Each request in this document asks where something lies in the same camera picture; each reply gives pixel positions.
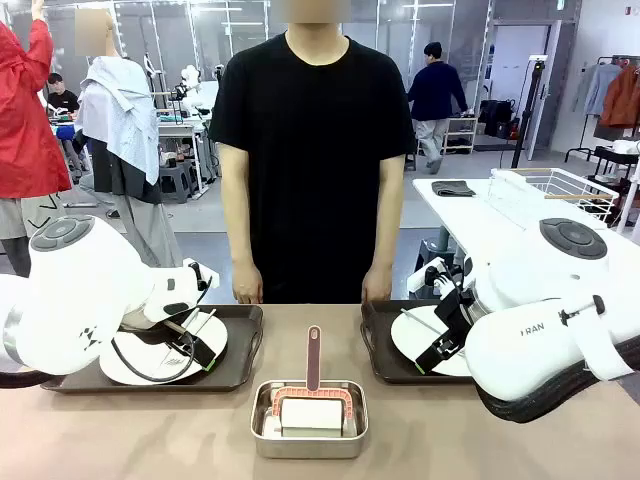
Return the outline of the mannequin in striped shirt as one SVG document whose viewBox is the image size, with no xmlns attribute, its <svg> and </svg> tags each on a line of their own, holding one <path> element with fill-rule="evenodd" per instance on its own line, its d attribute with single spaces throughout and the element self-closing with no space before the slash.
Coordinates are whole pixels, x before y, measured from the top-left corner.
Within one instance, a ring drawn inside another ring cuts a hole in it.
<svg viewBox="0 0 640 480">
<path fill-rule="evenodd" d="M 74 128 L 91 155 L 93 190 L 118 212 L 126 239 L 151 267 L 183 263 L 162 203 L 156 108 L 143 68 L 122 56 L 106 9 L 75 13 L 76 45 L 93 58 Z"/>
</svg>

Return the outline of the brown plastic serving tray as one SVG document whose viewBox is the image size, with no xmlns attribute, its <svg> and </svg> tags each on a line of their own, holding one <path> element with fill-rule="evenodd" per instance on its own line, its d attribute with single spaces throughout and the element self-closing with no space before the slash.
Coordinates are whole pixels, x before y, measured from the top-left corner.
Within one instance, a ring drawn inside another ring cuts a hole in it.
<svg viewBox="0 0 640 480">
<path fill-rule="evenodd" d="M 422 374 L 393 345 L 391 325 L 401 309 L 435 307 L 436 300 L 374 301 L 361 306 L 360 332 L 369 353 L 373 373 L 390 385 L 427 386 L 472 384 L 469 375 L 452 376 L 436 372 Z"/>
<path fill-rule="evenodd" d="M 184 380 L 149 386 L 130 386 L 110 380 L 97 361 L 66 377 L 56 377 L 41 385 L 44 390 L 62 394 L 115 394 L 139 392 L 226 393 L 245 384 L 263 338 L 263 312 L 250 305 L 206 305 L 226 326 L 225 352 L 208 372 Z"/>
</svg>

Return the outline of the person's right hand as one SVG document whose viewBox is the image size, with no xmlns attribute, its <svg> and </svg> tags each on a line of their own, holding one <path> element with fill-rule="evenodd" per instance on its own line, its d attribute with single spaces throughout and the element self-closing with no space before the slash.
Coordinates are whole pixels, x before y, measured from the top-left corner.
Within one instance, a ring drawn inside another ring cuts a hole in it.
<svg viewBox="0 0 640 480">
<path fill-rule="evenodd" d="M 263 303 L 263 280 L 254 265 L 234 268 L 232 290 L 239 304 Z"/>
</svg>

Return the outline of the white side table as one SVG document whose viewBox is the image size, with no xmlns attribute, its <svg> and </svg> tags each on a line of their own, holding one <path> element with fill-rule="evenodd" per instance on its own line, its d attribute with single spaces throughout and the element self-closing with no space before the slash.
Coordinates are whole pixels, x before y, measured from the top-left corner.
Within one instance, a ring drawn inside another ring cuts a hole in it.
<svg viewBox="0 0 640 480">
<path fill-rule="evenodd" d="M 521 248 L 524 228 L 504 216 L 485 199 L 490 181 L 468 179 L 474 197 L 444 198 L 432 190 L 432 181 L 417 179 L 413 187 L 434 212 L 441 226 L 454 238 L 459 247 L 475 264 L 487 263 L 514 245 Z M 597 233 L 607 243 L 609 271 L 613 285 L 640 298 L 640 246 L 610 229 Z"/>
</svg>

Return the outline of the mannequin in red jacket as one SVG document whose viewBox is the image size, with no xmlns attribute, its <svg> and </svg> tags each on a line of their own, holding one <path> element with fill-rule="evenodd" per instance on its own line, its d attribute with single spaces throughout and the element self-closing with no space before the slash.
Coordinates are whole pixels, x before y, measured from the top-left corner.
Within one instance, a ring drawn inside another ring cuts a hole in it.
<svg viewBox="0 0 640 480">
<path fill-rule="evenodd" d="M 43 6 L 44 0 L 32 0 L 27 50 L 0 22 L 0 245 L 21 277 L 30 275 L 30 238 L 65 215 L 60 194 L 71 189 L 39 98 L 53 55 Z"/>
</svg>

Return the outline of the white round plate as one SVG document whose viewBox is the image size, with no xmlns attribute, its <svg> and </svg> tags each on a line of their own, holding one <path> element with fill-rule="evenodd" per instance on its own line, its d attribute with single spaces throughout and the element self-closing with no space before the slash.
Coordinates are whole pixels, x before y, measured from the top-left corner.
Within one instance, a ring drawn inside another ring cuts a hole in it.
<svg viewBox="0 0 640 480">
<path fill-rule="evenodd" d="M 435 315 L 435 308 L 435 305 L 428 305 L 405 309 L 426 321 L 442 334 L 445 331 L 445 325 Z M 391 339 L 394 346 L 413 364 L 414 360 L 440 335 L 437 335 L 418 322 L 408 318 L 402 312 L 391 324 Z M 465 357 L 462 358 L 458 355 L 443 361 L 428 373 L 437 373 L 451 377 L 470 376 Z"/>
<path fill-rule="evenodd" d="M 174 323 L 182 326 L 185 320 Z M 145 345 L 132 334 L 119 332 L 99 358 L 101 371 L 112 381 L 130 386 L 168 384 L 208 372 L 165 344 Z"/>
</svg>

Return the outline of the person in navy jacket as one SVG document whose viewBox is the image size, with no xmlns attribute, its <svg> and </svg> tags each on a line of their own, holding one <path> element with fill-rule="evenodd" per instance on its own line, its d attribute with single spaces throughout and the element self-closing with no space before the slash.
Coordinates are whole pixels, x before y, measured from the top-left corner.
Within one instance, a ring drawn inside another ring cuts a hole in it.
<svg viewBox="0 0 640 480">
<path fill-rule="evenodd" d="M 429 174 L 436 174 L 442 163 L 444 134 L 453 115 L 452 100 L 462 113 L 469 111 L 459 74 L 442 60 L 442 52 L 440 42 L 425 46 L 426 66 L 415 75 L 408 92 L 418 148 L 426 157 Z"/>
</svg>

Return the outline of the white background workbench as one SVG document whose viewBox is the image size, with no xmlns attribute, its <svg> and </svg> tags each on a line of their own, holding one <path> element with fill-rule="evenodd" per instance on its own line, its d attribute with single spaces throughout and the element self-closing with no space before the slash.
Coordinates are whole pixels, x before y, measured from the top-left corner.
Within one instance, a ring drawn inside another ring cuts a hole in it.
<svg viewBox="0 0 640 480">
<path fill-rule="evenodd" d="M 206 193 L 219 177 L 218 153 L 209 136 L 209 126 L 209 116 L 159 124 L 161 142 L 175 144 L 176 157 L 184 164 L 193 199 Z"/>
</svg>

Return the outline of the person's right forearm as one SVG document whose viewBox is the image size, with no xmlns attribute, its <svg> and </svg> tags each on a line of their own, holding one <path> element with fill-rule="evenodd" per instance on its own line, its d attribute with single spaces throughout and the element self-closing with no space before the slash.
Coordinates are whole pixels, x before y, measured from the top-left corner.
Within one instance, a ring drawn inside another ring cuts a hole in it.
<svg viewBox="0 0 640 480">
<path fill-rule="evenodd" d="M 240 270 L 254 269 L 248 207 L 226 205 L 224 215 L 233 267 Z"/>
</svg>

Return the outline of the pink handled lint roller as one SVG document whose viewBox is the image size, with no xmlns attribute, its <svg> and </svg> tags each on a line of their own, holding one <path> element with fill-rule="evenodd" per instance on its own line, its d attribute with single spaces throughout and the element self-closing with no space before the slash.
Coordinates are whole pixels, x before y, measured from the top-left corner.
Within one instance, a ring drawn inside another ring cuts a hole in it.
<svg viewBox="0 0 640 480">
<path fill-rule="evenodd" d="M 321 385 L 321 328 L 307 331 L 306 376 L 302 386 L 285 385 L 273 394 L 271 411 L 282 437 L 342 438 L 354 414 L 351 393 L 343 387 Z"/>
</svg>

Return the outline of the silver metal utensil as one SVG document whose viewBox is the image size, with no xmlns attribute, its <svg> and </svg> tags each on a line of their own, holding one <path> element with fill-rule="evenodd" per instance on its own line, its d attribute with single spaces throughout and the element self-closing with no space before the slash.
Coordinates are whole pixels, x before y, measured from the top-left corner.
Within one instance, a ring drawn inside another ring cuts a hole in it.
<svg viewBox="0 0 640 480">
<path fill-rule="evenodd" d="M 412 320 L 418 322 L 419 324 L 423 325 L 424 327 L 428 328 L 429 330 L 431 330 L 432 332 L 436 333 L 437 335 L 440 335 L 440 331 L 437 330 L 436 328 L 434 328 L 433 326 L 431 326 L 430 324 L 428 324 L 426 321 L 422 320 L 421 318 L 419 318 L 418 316 L 414 315 L 413 313 L 411 313 L 409 310 L 406 309 L 401 309 L 401 312 L 406 315 L 408 318 L 411 318 Z"/>
</svg>

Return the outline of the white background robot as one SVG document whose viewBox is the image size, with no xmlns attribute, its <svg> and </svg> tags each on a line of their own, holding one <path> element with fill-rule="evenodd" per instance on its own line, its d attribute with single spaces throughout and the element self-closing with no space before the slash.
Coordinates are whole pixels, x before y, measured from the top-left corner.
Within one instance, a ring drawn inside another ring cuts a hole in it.
<svg viewBox="0 0 640 480">
<path fill-rule="evenodd" d="M 187 65 L 181 71 L 179 84 L 172 91 L 173 102 L 188 116 L 198 115 L 198 108 L 202 105 L 200 76 L 200 71 L 194 65 Z"/>
</svg>

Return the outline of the small grey plastic stool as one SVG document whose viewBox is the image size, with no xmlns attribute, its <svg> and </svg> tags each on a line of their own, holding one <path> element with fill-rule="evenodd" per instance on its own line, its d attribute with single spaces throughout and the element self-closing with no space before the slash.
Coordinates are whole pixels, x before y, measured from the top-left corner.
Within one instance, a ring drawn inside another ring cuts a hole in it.
<svg viewBox="0 0 640 480">
<path fill-rule="evenodd" d="M 159 169 L 159 185 L 164 201 L 184 204 L 199 190 L 193 166 L 189 162 L 177 162 Z"/>
</svg>

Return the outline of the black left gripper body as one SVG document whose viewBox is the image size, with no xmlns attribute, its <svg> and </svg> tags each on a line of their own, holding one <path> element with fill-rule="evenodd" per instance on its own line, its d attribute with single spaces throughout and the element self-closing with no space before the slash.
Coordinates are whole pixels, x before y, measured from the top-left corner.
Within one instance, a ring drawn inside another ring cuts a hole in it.
<svg viewBox="0 0 640 480">
<path fill-rule="evenodd" d="M 123 333 L 132 334 L 145 345 L 165 344 L 183 354 L 195 353 L 195 339 L 184 327 L 173 322 L 156 323 L 149 329 L 122 328 Z"/>
</svg>

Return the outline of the rectangular steel tray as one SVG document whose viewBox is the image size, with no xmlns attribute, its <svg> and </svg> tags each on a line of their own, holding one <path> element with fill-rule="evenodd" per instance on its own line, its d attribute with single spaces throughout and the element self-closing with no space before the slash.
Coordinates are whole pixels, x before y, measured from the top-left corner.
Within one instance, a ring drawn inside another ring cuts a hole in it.
<svg viewBox="0 0 640 480">
<path fill-rule="evenodd" d="M 279 420 L 272 415 L 275 391 L 285 385 L 302 386 L 303 380 L 272 380 L 257 388 L 252 414 L 251 433 L 259 455 L 273 459 L 351 459 L 360 455 L 369 427 L 366 397 L 362 387 L 348 380 L 323 380 L 323 387 L 346 388 L 353 397 L 354 414 L 344 426 L 342 438 L 282 437 Z"/>
</svg>

